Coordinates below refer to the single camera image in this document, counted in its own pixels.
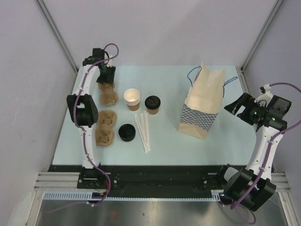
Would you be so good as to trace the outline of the single brown cup carrier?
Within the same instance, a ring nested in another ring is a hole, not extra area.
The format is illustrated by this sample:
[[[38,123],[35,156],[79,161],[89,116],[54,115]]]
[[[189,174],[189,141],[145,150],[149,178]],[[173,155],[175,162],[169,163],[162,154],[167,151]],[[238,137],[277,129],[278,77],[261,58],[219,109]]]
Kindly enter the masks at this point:
[[[104,106],[115,105],[118,101],[117,92],[114,90],[115,82],[113,83],[98,83],[98,88],[101,91],[100,102]]]

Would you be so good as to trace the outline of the checkered paper takeout bag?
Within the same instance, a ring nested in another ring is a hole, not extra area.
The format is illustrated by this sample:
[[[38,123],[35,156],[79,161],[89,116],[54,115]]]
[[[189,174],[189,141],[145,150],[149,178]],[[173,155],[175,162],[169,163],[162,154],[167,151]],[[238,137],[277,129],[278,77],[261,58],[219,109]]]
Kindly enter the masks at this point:
[[[178,131],[200,139],[206,139],[218,113],[222,109],[225,86],[238,79],[225,80],[225,69],[210,70],[203,63],[193,68],[198,70],[195,80],[190,80],[190,89],[182,107]]]

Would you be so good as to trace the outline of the stack of paper cups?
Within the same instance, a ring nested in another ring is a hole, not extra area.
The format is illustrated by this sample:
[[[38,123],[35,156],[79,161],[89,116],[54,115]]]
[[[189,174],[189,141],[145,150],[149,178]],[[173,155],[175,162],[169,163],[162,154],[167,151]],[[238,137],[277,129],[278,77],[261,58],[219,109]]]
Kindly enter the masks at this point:
[[[140,92],[137,89],[128,89],[124,92],[124,100],[131,111],[137,111],[140,107]]]

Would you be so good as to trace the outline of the black cup lid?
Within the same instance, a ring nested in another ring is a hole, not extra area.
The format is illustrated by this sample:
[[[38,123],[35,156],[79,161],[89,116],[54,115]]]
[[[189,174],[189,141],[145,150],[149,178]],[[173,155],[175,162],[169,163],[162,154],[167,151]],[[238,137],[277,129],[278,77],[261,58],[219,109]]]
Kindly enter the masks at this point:
[[[144,104],[149,110],[156,110],[160,107],[161,101],[158,96],[149,96],[145,99]]]

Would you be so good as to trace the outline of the brown paper coffee cup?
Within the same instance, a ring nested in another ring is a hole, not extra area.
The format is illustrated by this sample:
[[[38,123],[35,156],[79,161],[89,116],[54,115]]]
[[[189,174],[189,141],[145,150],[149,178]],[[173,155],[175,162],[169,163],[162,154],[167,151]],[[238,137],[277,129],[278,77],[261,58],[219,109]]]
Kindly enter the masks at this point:
[[[151,115],[155,115],[159,112],[159,107],[156,108],[156,109],[150,109],[150,108],[147,108],[147,112]]]

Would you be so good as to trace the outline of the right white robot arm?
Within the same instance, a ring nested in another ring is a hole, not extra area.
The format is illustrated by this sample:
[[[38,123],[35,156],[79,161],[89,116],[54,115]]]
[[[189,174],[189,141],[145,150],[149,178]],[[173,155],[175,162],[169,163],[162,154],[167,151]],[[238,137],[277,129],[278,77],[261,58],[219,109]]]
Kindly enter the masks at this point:
[[[287,129],[283,117],[292,103],[267,91],[258,98],[243,93],[225,110],[250,125],[256,125],[256,144],[247,166],[236,169],[227,164],[217,177],[223,193],[251,211],[257,211],[274,193],[272,163],[277,145]]]

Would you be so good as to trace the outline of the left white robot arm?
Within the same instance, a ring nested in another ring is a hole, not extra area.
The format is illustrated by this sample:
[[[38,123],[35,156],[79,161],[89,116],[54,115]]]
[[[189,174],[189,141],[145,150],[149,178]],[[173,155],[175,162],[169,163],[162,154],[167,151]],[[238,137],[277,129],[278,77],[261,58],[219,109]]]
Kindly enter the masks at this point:
[[[116,67],[111,65],[111,56],[101,48],[94,48],[92,55],[85,58],[79,69],[78,87],[66,98],[71,121],[78,127],[83,146],[83,163],[92,169],[100,163],[96,154],[95,130],[98,109],[92,94],[95,88],[114,86]]]

